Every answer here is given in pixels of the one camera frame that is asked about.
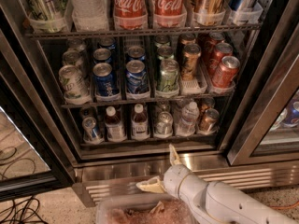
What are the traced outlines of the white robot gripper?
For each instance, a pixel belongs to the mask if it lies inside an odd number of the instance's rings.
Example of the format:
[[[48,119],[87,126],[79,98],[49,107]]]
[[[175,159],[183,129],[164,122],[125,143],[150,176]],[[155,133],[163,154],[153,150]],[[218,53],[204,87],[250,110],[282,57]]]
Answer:
[[[169,160],[172,165],[164,174],[164,181],[158,175],[136,186],[145,192],[168,193],[185,203],[199,203],[200,179],[186,166],[173,145],[169,146]]]

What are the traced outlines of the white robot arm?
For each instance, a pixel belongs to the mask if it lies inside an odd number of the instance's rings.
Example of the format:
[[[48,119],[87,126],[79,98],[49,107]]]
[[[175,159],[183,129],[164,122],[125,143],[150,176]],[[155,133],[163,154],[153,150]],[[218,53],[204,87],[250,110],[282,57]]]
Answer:
[[[168,193],[188,206],[200,224],[298,224],[223,182],[206,182],[184,165],[174,146],[169,146],[171,166],[163,175],[141,181],[145,192]]]

